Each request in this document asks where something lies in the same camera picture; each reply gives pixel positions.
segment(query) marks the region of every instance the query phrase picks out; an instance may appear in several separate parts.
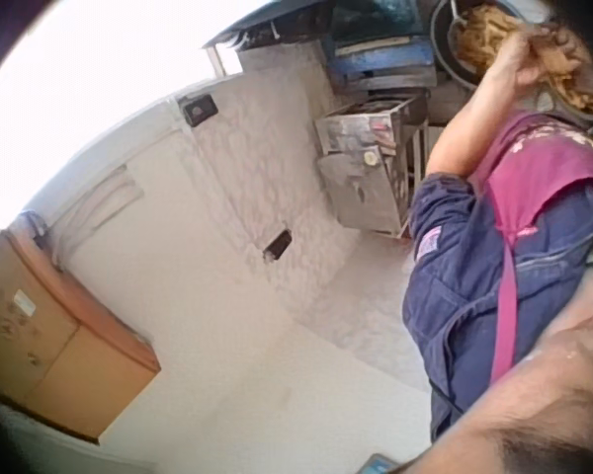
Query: pink apron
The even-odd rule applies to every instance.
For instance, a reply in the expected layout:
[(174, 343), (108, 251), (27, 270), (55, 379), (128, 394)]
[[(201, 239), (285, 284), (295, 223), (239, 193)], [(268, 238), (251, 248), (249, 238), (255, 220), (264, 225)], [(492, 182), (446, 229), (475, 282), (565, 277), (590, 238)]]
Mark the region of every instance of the pink apron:
[(593, 179), (593, 144), (585, 134), (553, 118), (524, 114), (509, 120), (471, 178), (478, 190), (485, 187), (493, 199), (496, 225), (505, 242), (491, 383), (514, 363), (516, 242), (536, 232), (532, 226), (550, 199), (572, 183), (587, 179)]

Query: fried food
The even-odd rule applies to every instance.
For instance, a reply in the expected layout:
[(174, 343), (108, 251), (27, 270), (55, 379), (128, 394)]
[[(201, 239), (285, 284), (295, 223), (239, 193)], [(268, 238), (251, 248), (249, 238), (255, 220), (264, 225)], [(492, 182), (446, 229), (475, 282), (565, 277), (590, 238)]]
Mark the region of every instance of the fried food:
[[(523, 22), (496, 6), (481, 5), (464, 12), (466, 26), (457, 35), (457, 58), (472, 66), (479, 76), (494, 62), (503, 42)], [(593, 114), (593, 94), (575, 91), (575, 71), (592, 64), (584, 43), (567, 28), (550, 31), (532, 40), (538, 60), (548, 73), (544, 80), (576, 109)]]

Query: woman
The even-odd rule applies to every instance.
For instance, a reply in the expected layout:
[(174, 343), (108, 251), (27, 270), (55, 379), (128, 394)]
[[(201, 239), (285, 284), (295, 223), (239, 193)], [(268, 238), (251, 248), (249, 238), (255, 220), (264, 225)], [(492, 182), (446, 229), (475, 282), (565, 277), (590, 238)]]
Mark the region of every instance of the woman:
[(563, 308), (578, 308), (568, 321), (593, 315), (593, 141), (558, 118), (514, 114), (544, 73), (532, 35), (505, 41), (435, 145), (411, 208), (403, 318), (433, 387), (433, 440)]

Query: cabinet door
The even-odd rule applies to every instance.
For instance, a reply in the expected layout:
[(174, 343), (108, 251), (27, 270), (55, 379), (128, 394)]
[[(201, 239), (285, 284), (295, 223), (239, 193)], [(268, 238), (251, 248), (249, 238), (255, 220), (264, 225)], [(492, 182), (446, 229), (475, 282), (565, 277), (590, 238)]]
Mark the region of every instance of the cabinet door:
[(81, 326), (25, 408), (95, 440), (154, 375)]
[(0, 394), (22, 404), (77, 330), (77, 323), (0, 238)]

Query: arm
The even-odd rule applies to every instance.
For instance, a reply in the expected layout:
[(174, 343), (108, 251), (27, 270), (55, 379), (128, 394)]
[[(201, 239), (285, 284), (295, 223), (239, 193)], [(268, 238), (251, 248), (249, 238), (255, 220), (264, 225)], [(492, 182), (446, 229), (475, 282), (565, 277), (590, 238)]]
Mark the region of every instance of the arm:
[(518, 32), (505, 41), (470, 101), (435, 144), (427, 176), (450, 173), (467, 178), (474, 172), (522, 89), (536, 83), (543, 73), (532, 57), (530, 38), (534, 34)]

